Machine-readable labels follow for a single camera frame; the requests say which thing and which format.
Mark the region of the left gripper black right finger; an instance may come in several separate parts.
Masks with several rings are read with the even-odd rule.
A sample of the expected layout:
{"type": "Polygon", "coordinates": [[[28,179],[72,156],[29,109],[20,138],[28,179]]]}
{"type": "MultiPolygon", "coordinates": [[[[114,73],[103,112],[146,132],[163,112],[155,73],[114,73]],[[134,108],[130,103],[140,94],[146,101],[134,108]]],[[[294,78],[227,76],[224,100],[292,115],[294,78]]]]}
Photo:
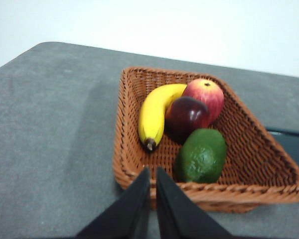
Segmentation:
{"type": "Polygon", "coordinates": [[[230,239],[232,235],[195,205],[162,169],[156,171],[156,206],[162,239],[230,239]]]}

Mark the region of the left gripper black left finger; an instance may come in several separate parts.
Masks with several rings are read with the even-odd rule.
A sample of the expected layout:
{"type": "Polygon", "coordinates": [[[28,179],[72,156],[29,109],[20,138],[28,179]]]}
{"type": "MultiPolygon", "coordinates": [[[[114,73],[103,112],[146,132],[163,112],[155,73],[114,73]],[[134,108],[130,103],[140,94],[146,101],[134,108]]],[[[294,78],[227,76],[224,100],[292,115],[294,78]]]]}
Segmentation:
{"type": "Polygon", "coordinates": [[[77,239],[145,239],[150,213],[150,171],[145,168],[121,197],[80,231],[77,239]]]}

